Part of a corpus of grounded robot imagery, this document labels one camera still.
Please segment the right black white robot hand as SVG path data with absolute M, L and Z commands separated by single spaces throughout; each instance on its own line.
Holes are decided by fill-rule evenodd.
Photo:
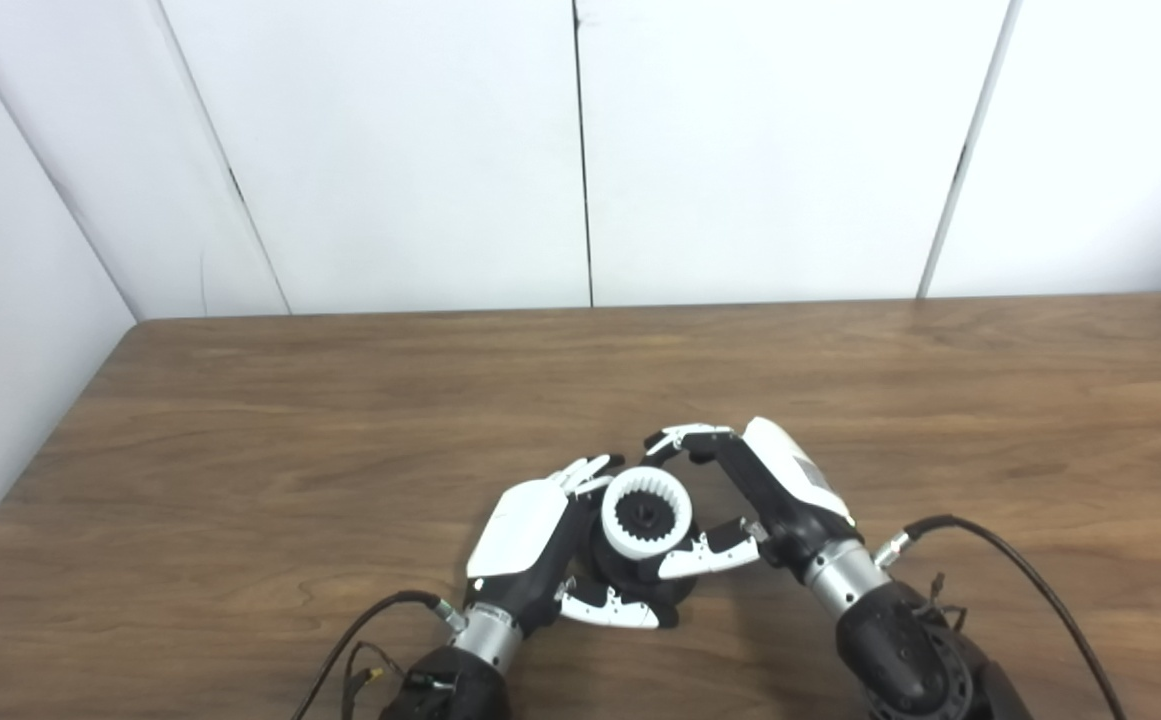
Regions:
M 744 430 L 702 423 L 662 429 L 646 439 L 644 448 L 648 468 L 661 469 L 679 454 L 695 465 L 720 466 L 752 514 L 640 560 L 639 579 L 699 577 L 763 560 L 807 583 L 814 566 L 861 550 L 863 538 L 846 503 L 789 433 L 762 416 Z

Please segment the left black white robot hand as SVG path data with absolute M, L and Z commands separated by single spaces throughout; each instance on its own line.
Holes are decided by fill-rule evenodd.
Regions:
M 622 465 L 620 455 L 580 458 L 506 489 L 467 560 L 466 615 L 497 615 L 525 638 L 561 618 L 616 628 L 676 628 L 677 609 L 570 569 L 592 537 L 600 496 Z

